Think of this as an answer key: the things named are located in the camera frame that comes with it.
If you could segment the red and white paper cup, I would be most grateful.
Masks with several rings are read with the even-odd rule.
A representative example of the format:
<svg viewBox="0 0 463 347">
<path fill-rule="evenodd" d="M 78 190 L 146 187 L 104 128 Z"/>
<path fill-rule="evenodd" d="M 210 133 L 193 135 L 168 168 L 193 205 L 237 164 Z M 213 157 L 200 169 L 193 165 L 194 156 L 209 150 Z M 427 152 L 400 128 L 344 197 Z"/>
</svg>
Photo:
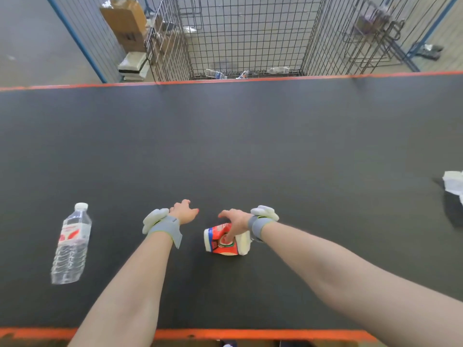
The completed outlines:
<svg viewBox="0 0 463 347">
<path fill-rule="evenodd" d="M 252 243 L 250 231 L 235 236 L 231 242 L 226 242 L 225 236 L 229 233 L 231 227 L 232 224 L 228 222 L 205 229 L 203 232 L 205 250 L 225 256 L 247 255 Z"/>
</svg>

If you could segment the person's right forearm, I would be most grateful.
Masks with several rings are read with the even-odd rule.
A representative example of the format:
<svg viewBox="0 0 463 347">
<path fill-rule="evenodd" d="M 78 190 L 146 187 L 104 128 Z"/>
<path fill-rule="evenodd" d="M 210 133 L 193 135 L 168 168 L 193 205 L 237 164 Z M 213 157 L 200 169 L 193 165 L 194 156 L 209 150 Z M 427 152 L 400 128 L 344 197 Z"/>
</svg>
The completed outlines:
<svg viewBox="0 0 463 347">
<path fill-rule="evenodd" d="M 320 300 L 386 346 L 463 347 L 463 302 L 294 227 L 270 222 L 260 238 Z"/>
</svg>

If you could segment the person's left forearm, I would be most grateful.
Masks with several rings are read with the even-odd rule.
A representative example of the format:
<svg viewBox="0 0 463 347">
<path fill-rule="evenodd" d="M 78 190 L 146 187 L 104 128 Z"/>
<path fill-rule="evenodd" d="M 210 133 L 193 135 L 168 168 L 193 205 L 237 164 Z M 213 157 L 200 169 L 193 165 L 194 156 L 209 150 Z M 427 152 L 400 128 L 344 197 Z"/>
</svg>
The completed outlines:
<svg viewBox="0 0 463 347">
<path fill-rule="evenodd" d="M 167 233 L 147 235 L 98 297 L 68 347 L 149 347 L 172 246 Z"/>
</svg>

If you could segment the grey wristband with white tracker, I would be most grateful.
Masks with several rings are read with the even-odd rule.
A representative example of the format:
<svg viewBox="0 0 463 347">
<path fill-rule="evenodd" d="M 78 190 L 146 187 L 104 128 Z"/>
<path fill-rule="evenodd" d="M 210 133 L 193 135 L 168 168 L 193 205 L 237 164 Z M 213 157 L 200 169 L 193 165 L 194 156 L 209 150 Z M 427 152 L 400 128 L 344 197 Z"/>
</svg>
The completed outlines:
<svg viewBox="0 0 463 347">
<path fill-rule="evenodd" d="M 169 209 L 155 209 L 143 220 L 142 233 L 148 235 L 154 232 L 167 233 L 171 237 L 174 246 L 179 249 L 182 241 L 180 221 L 170 215 Z"/>
<path fill-rule="evenodd" d="M 269 206 L 259 205 L 251 209 L 251 217 L 247 223 L 248 230 L 251 234 L 251 240 L 262 242 L 261 233 L 264 225 L 270 222 L 278 222 L 279 219 L 279 215 Z"/>
</svg>

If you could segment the blue framed mesh fence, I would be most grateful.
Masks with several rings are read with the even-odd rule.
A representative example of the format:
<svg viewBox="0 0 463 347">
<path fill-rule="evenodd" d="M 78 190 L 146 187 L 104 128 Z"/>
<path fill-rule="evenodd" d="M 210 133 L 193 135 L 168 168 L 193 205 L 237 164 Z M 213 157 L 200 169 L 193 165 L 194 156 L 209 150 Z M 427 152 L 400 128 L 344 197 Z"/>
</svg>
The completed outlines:
<svg viewBox="0 0 463 347">
<path fill-rule="evenodd" d="M 102 83 L 119 83 L 125 52 L 100 12 L 107 0 L 47 0 Z M 154 11 L 152 0 L 137 0 Z"/>
</svg>

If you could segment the crumpled white plastic bag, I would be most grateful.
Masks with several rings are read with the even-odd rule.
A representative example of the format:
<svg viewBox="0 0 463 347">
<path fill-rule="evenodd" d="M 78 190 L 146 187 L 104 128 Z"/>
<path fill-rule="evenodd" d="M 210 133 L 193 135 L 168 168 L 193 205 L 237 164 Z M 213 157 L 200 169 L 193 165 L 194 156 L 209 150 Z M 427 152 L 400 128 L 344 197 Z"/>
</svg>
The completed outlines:
<svg viewBox="0 0 463 347">
<path fill-rule="evenodd" d="M 444 190 L 458 196 L 463 206 L 463 171 L 445 171 L 442 177 Z"/>
</svg>

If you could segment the person's right hand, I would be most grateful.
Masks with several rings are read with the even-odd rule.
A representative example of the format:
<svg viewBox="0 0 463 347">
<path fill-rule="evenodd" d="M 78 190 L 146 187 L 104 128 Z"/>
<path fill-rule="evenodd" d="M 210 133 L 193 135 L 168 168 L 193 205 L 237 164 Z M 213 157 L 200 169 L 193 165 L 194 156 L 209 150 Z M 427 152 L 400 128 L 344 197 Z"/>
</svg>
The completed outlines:
<svg viewBox="0 0 463 347">
<path fill-rule="evenodd" d="M 242 210 L 231 209 L 232 210 L 232 219 L 231 228 L 228 233 L 224 236 L 225 243 L 233 242 L 236 236 L 246 233 L 248 231 L 248 222 L 252 215 L 246 213 Z"/>
</svg>

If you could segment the blue metal frame post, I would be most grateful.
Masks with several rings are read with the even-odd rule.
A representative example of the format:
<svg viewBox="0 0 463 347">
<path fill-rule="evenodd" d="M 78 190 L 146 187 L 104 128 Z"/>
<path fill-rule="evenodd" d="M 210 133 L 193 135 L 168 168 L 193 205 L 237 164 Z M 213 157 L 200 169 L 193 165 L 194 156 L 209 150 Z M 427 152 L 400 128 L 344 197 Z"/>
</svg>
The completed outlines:
<svg viewBox="0 0 463 347">
<path fill-rule="evenodd" d="M 463 71 L 463 0 L 402 0 L 406 23 L 398 41 L 402 64 L 391 72 Z M 438 61 L 415 55 L 423 44 L 444 47 Z"/>
</svg>

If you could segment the person's left hand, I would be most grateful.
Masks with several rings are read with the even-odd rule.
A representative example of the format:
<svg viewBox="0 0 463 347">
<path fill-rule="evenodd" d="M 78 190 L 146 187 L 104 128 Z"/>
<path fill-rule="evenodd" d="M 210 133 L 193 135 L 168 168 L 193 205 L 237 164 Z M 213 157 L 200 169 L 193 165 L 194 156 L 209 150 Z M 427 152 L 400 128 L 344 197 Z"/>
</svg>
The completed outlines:
<svg viewBox="0 0 463 347">
<path fill-rule="evenodd" d="M 176 218 L 180 225 L 190 223 L 194 219 L 187 219 L 187 210 L 190 208 L 190 200 L 183 199 L 179 203 L 175 203 L 174 206 L 170 208 L 169 215 Z"/>
</svg>

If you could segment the clear plastic water bottle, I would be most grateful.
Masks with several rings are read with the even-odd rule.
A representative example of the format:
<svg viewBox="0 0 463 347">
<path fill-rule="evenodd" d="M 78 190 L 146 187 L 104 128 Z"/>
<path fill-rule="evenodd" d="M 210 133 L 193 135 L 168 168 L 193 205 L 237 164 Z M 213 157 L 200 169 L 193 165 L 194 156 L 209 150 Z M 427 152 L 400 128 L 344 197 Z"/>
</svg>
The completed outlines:
<svg viewBox="0 0 463 347">
<path fill-rule="evenodd" d="M 92 220 L 87 203 L 77 203 L 64 221 L 50 271 L 53 285 L 65 285 L 80 279 L 86 263 Z"/>
</svg>

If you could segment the stack of white foam trays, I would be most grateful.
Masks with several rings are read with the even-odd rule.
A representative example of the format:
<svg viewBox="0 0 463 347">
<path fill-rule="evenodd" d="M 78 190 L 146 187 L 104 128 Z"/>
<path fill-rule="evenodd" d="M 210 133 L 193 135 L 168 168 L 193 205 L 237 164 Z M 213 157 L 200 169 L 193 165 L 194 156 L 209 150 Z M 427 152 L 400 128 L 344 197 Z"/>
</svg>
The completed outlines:
<svg viewBox="0 0 463 347">
<path fill-rule="evenodd" d="M 149 61 L 145 52 L 129 52 L 118 64 L 118 72 L 122 76 L 122 80 L 129 82 L 145 81 L 149 68 Z"/>
</svg>

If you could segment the brown cardboard box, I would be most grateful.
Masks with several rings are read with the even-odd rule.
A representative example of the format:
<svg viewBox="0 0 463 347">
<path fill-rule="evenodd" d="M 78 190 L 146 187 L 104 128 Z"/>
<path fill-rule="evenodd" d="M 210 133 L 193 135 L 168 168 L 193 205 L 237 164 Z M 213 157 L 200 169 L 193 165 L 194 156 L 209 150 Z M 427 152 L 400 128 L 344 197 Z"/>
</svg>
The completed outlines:
<svg viewBox="0 0 463 347">
<path fill-rule="evenodd" d="M 137 0 L 107 0 L 99 9 L 126 53 L 146 52 L 147 18 Z"/>
</svg>

